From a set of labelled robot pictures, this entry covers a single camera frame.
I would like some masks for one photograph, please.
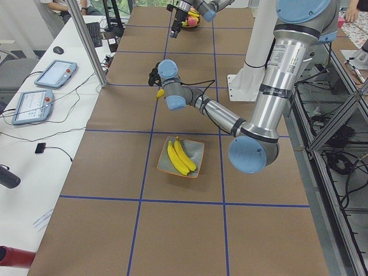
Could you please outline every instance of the tablet screen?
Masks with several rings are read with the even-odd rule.
[[[70,63],[56,61],[38,81],[56,85],[68,68],[70,68]]]
[[[17,120],[30,120],[41,117],[46,91],[26,93],[18,109]]]

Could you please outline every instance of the white desk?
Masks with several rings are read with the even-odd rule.
[[[100,22],[102,18],[87,16],[85,21]],[[54,53],[52,51],[54,46],[62,47],[64,54]],[[110,54],[106,40],[103,41],[103,47],[96,48],[96,52],[100,61],[104,60],[105,55]],[[65,25],[33,71],[43,71],[54,59],[69,60],[78,64],[74,76],[61,89],[53,90],[56,99],[73,91],[93,73],[92,65],[72,20]],[[25,81],[7,109],[15,108],[20,92],[39,89],[33,84],[37,76],[31,76]],[[83,128],[93,111],[99,90],[98,79],[92,76],[78,89],[80,100],[63,123],[46,122],[40,125],[12,126],[0,118],[0,131],[36,140],[57,132]],[[77,99],[76,93],[72,92],[57,100],[48,120],[63,121]],[[35,142],[0,135],[0,164],[9,166],[11,172],[21,178],[21,183],[14,189],[0,185],[0,245],[37,251],[45,227],[38,231],[33,223],[55,206],[71,162],[59,149],[45,149],[43,154],[36,155],[34,152],[36,145],[45,142],[47,147],[60,147],[73,158],[83,133],[84,130],[72,131]],[[0,267],[1,276],[24,276],[27,273],[28,269]]]

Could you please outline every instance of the chair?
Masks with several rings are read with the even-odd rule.
[[[4,110],[4,105],[8,105],[25,78],[39,62],[38,59],[20,59],[15,54],[1,49],[1,44],[12,44],[14,42],[14,40],[0,40],[0,52],[13,58],[0,64],[0,112]]]

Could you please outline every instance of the gray plate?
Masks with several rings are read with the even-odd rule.
[[[168,174],[179,175],[180,177],[196,178],[200,173],[205,144],[202,142],[180,139],[180,142],[186,155],[197,166],[197,169],[195,171],[191,171],[189,175],[182,175],[177,169],[175,169],[175,167],[170,161],[170,158],[168,157],[167,145],[169,141],[171,141],[172,144],[174,145],[175,137],[169,136],[166,138],[165,144],[163,145],[162,152],[160,155],[159,163],[157,164],[157,169],[160,171],[164,171]]]

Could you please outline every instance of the person's hand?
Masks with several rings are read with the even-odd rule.
[[[359,17],[359,11],[355,7],[348,7],[345,12],[345,21],[354,22]]]

